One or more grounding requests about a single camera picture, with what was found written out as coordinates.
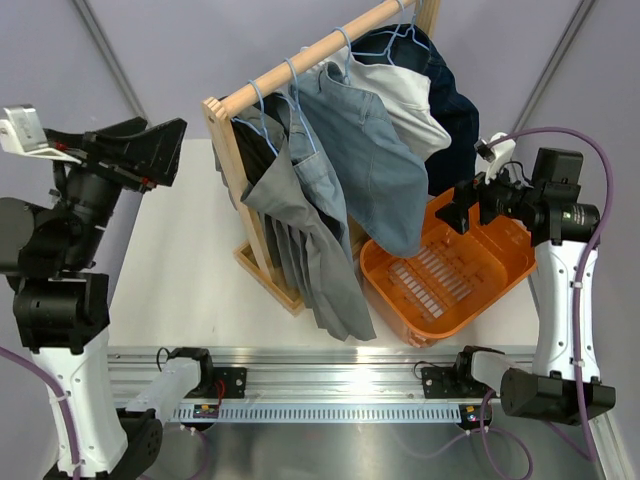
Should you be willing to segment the blue wire hanger with skirt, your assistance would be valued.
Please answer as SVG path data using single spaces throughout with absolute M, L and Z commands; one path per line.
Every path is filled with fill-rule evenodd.
M 258 102 L 259 102 L 259 106 L 260 106 L 259 118 L 260 118 L 261 129 L 258 129 L 255 125 L 251 124 L 249 121 L 241 119 L 241 118 L 239 118 L 237 116 L 233 117 L 231 119 L 231 121 L 233 123 L 243 124 L 243 125 L 249 127 L 257 135 L 261 136 L 266 141 L 267 146 L 272 151 L 272 153 L 275 156 L 277 156 L 279 154 L 279 151 L 274 146 L 274 144 L 271 142 L 271 139 L 270 139 L 270 136 L 269 136 L 269 132 L 268 132 L 268 129 L 267 129 L 267 125 L 266 125 L 266 113 L 265 113 L 263 95 L 262 95 L 261 90 L 259 89 L 259 87 L 257 86 L 257 84 L 256 84 L 256 82 L 254 80 L 249 80 L 248 83 L 253 87 L 253 89 L 254 89 L 255 93 L 257 94 L 257 97 L 258 97 Z

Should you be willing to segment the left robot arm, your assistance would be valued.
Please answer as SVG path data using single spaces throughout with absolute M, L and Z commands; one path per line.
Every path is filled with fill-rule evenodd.
M 107 368 L 109 278 L 94 258 L 123 190 L 175 180 L 187 124 L 135 117 L 79 134 L 44 128 L 29 105 L 1 111 L 1 146 L 52 164 L 54 205 L 1 201 L 1 272 L 28 357 L 47 386 L 58 435 L 52 479 L 135 479 L 155 461 L 159 411 L 114 405 Z

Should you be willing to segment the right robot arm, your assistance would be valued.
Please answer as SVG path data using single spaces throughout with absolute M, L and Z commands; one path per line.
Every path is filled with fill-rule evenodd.
M 476 396 L 495 389 L 504 412 L 565 425 L 580 425 L 611 410 L 616 391 L 601 380 L 592 336 L 593 271 L 598 258 L 590 240 L 601 221 L 597 206 L 579 202 L 583 156 L 576 151 L 539 150 L 529 184 L 506 169 L 514 147 L 479 146 L 488 167 L 457 184 L 436 216 L 458 234 L 500 217 L 521 222 L 530 233 L 537 279 L 531 289 L 539 319 L 532 370 L 526 372 L 496 350 L 467 347 L 454 371 L 456 389 Z

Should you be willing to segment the grey pleated skirt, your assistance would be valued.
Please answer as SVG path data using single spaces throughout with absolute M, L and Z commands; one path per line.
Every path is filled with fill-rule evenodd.
M 351 253 L 341 184 L 317 134 L 281 93 L 232 121 L 254 209 L 286 283 L 300 291 L 316 324 L 344 341 L 375 339 Z

